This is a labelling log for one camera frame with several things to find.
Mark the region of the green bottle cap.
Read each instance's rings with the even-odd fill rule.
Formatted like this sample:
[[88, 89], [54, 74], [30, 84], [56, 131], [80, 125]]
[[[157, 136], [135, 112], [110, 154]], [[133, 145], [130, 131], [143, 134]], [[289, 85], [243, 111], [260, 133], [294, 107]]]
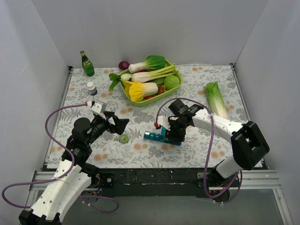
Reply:
[[127, 134], [122, 134], [119, 138], [121, 143], [128, 143], [129, 142], [129, 136]]

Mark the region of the teal weekly pill organizer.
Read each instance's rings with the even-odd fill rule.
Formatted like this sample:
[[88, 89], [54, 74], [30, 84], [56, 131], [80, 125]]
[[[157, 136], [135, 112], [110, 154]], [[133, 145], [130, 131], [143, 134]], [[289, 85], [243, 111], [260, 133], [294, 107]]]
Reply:
[[169, 141], [165, 137], [165, 129], [162, 129], [162, 131], [160, 133], [153, 133], [153, 132], [150, 132], [150, 131], [146, 131], [144, 133], [143, 137], [144, 137], [144, 139], [151, 140], [151, 141], [156, 141], [156, 142], [160, 142], [160, 143], [166, 143], [166, 144], [181, 146], [181, 142]]

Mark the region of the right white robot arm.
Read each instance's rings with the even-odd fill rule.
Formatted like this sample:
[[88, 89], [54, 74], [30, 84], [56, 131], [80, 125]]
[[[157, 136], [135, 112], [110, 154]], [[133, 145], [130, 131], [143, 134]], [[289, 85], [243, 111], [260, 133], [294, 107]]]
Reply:
[[169, 109], [169, 117], [158, 116], [157, 126], [166, 129], [165, 138], [175, 143], [185, 140], [186, 128], [193, 126], [210, 131], [228, 141], [232, 146], [232, 155], [217, 164], [206, 175], [210, 184], [223, 186], [229, 177], [241, 170], [252, 170], [270, 148], [258, 125], [252, 121], [234, 122], [209, 112], [203, 105], [195, 103], [187, 106], [180, 99], [175, 99]]

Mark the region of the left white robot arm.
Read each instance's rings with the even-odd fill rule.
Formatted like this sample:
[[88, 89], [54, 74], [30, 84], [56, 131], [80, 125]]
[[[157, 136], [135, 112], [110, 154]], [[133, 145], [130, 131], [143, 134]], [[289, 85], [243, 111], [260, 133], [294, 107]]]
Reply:
[[70, 207], [87, 187], [96, 187], [100, 176], [97, 167], [87, 163], [91, 144], [105, 131], [121, 135], [129, 119], [120, 119], [113, 112], [95, 114], [93, 120], [79, 118], [74, 122], [53, 181], [40, 198], [19, 215], [22, 225], [60, 225]]

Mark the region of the white pill bottle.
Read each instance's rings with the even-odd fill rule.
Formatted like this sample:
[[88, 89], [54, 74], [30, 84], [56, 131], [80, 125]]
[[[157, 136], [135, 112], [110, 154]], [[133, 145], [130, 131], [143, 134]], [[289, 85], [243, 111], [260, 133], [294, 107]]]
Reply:
[[90, 95], [94, 96], [98, 93], [97, 88], [96, 88], [96, 86], [93, 82], [88, 82], [86, 84], [86, 86], [87, 86], [87, 90], [88, 90]]

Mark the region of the napa cabbage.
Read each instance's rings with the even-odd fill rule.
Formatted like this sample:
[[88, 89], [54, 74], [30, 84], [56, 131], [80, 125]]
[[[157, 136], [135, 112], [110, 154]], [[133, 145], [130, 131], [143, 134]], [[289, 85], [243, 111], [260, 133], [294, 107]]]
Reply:
[[211, 109], [211, 112], [222, 117], [224, 119], [229, 119], [226, 106], [219, 89], [217, 82], [207, 83], [205, 86], [206, 95], [208, 98], [208, 103]]

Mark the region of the brown mushroom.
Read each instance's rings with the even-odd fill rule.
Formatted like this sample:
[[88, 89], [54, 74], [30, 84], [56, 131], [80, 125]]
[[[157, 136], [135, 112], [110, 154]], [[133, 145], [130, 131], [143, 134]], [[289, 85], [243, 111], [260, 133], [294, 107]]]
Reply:
[[158, 95], [163, 94], [165, 91], [166, 91], [165, 85], [161, 85], [161, 86], [159, 86], [159, 88], [158, 88], [157, 94], [158, 94]]

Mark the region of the yellow cabbage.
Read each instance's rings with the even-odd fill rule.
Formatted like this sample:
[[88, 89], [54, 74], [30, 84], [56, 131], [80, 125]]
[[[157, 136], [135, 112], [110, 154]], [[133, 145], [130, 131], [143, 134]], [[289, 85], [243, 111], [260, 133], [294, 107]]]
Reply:
[[158, 86], [153, 82], [129, 82], [124, 81], [125, 92], [132, 102], [140, 102], [144, 97], [157, 94]]

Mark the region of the round green cabbage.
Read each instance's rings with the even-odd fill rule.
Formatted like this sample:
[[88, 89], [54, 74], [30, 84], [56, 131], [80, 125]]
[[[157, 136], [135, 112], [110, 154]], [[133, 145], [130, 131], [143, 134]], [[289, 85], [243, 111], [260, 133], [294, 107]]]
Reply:
[[166, 90], [171, 90], [179, 85], [180, 81], [177, 76], [169, 75], [164, 80]]

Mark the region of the green plastic basket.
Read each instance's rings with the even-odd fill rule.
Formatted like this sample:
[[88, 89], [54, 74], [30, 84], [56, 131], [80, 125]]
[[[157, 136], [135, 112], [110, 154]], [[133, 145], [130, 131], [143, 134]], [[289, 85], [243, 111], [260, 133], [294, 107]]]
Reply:
[[[164, 67], [167, 67], [167, 66], [170, 66], [172, 65], [172, 63], [170, 63], [169, 61], [165, 60], [165, 66]], [[121, 72], [121, 74], [124, 74], [124, 73], [130, 73], [128, 69], [126, 69], [125, 71]], [[174, 74], [175, 76], [178, 77], [180, 83], [177, 87], [171, 89], [171, 90], [166, 90], [163, 94], [155, 94], [155, 95], [152, 95], [152, 96], [147, 96], [147, 97], [144, 97], [142, 101], [140, 102], [132, 102], [128, 96], [128, 94], [125, 92], [125, 86], [123, 85], [123, 82], [119, 82], [119, 84], [121, 85], [122, 87], [122, 90], [124, 91], [126, 97], [135, 105], [135, 106], [138, 106], [138, 107], [142, 107], [142, 106], [146, 106], [146, 105], [149, 105], [151, 103], [154, 103], [154, 102], [157, 102], [158, 100], [161, 100], [171, 94], [173, 94], [183, 83], [182, 81], [182, 76], [181, 74], [179, 73], [179, 71], [177, 70], [176, 68], [176, 73]], [[166, 77], [163, 77], [163, 78], [159, 78], [159, 79], [156, 79], [156, 80], [151, 80], [151, 81], [148, 81], [147, 83], [155, 83], [158, 87], [161, 86], [161, 85], [164, 85], [164, 80], [165, 80]]]

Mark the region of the floral table mat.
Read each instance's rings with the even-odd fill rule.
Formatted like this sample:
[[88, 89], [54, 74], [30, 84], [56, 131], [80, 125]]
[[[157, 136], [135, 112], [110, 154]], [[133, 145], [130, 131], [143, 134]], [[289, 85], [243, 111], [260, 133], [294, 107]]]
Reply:
[[[193, 101], [204, 105], [208, 103], [205, 85], [217, 82], [225, 102], [226, 111], [233, 121], [247, 122], [240, 92], [230, 66], [178, 66], [182, 76], [182, 85], [171, 95], [172, 98], [183, 97], [187, 105]], [[89, 100], [100, 100], [107, 103], [107, 110], [113, 111], [119, 118], [128, 118], [125, 133], [129, 136], [128, 143], [121, 143], [119, 136], [108, 132], [101, 135], [92, 144], [92, 153], [88, 163], [100, 168], [188, 168], [203, 167], [208, 164], [214, 167], [223, 159], [231, 156], [232, 147], [226, 140], [215, 136], [210, 143], [210, 132], [188, 127], [186, 139], [181, 146], [146, 140], [146, 131], [155, 132], [154, 121], [157, 113], [169, 116], [169, 98], [138, 107], [133, 105], [120, 86], [109, 91], [110, 73], [119, 73], [117, 68], [97, 68], [93, 77], [85, 75], [81, 68], [72, 71], [64, 104], [67, 107], [61, 112], [55, 137], [57, 142], [52, 145], [47, 167], [57, 168], [63, 153], [62, 145], [66, 144], [71, 135], [76, 119], [93, 118], [88, 107], [81, 103]], [[97, 94], [92, 96], [86, 84], [93, 82]]]

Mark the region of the celery stalk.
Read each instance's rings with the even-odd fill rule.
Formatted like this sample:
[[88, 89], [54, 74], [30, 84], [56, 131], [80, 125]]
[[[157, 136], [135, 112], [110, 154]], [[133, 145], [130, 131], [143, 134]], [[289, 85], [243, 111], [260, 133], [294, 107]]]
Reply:
[[124, 73], [121, 75], [110, 73], [109, 79], [112, 81], [112, 83], [109, 87], [109, 91], [113, 91], [114, 87], [119, 82], [130, 81], [134, 83], [145, 83], [151, 80], [156, 80], [159, 78], [166, 77], [168, 75], [174, 75], [175, 73], [176, 73], [176, 68], [174, 64], [155, 71], [138, 72], [133, 74]]

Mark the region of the green glass bottle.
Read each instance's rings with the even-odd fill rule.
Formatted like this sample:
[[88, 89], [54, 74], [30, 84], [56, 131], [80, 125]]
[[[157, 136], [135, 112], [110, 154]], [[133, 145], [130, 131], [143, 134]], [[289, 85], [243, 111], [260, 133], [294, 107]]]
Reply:
[[92, 77], [95, 74], [94, 67], [90, 59], [86, 56], [84, 51], [80, 51], [82, 58], [82, 68], [85, 74], [89, 77]]

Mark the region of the purple onion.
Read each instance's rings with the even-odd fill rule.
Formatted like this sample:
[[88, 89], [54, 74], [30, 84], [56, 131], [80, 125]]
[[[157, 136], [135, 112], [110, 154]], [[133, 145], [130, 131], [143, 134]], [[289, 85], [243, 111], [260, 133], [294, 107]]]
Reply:
[[130, 63], [127, 61], [121, 61], [118, 65], [120, 70], [126, 70], [129, 68]]

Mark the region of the bok choy top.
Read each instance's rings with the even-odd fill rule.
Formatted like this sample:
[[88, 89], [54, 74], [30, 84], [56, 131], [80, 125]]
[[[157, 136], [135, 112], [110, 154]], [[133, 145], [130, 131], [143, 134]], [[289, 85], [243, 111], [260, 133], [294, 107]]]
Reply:
[[150, 55], [144, 62], [130, 64], [128, 70], [130, 73], [136, 73], [138, 71], [154, 71], [162, 69], [165, 66], [165, 58], [160, 55]]

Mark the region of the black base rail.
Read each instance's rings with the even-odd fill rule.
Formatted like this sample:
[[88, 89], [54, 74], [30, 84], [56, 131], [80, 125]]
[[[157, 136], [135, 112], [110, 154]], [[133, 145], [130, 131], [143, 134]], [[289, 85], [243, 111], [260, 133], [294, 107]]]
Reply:
[[[84, 188], [90, 195], [121, 196], [195, 196], [205, 198], [202, 168], [100, 169], [92, 184]], [[279, 189], [274, 170], [243, 171], [216, 201], [227, 201], [238, 189]]]

